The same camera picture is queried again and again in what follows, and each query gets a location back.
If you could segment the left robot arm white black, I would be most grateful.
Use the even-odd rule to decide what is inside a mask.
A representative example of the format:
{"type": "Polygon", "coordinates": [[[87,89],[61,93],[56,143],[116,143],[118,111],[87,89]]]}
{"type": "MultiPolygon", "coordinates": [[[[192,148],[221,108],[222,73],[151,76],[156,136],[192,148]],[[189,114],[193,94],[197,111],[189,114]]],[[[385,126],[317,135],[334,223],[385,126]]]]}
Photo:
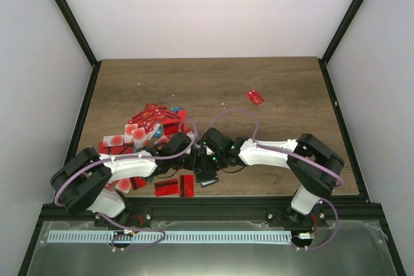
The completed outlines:
{"type": "Polygon", "coordinates": [[[151,179],[177,168],[196,142],[196,133],[179,132],[161,149],[152,147],[131,154],[100,154],[87,147],[50,179],[55,190],[54,204],[65,208],[70,215],[84,211],[99,213],[124,227],[132,219],[131,204],[119,190],[108,190],[106,185],[132,177],[151,179]]]}

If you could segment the black leather card holder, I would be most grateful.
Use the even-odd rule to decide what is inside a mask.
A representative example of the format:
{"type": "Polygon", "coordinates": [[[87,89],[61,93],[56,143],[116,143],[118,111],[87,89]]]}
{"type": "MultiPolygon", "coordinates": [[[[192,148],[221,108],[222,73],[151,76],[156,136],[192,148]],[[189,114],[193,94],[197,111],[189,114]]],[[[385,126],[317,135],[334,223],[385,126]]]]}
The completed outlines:
{"type": "Polygon", "coordinates": [[[207,187],[219,181],[215,170],[196,170],[194,175],[196,183],[200,184],[201,187],[207,187]]]}

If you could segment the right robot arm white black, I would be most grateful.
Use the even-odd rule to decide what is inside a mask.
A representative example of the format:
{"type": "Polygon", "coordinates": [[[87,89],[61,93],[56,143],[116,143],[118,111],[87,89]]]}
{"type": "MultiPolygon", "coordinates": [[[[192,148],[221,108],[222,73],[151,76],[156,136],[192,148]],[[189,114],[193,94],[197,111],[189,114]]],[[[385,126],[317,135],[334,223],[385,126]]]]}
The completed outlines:
{"type": "Polygon", "coordinates": [[[328,199],[343,185],[341,156],[315,136],[303,133],[298,139],[269,142],[239,137],[231,140],[215,128],[208,129],[199,143],[208,167],[215,171],[227,167],[267,165],[290,169],[300,182],[285,217],[295,226],[304,225],[314,206],[328,199]]]}

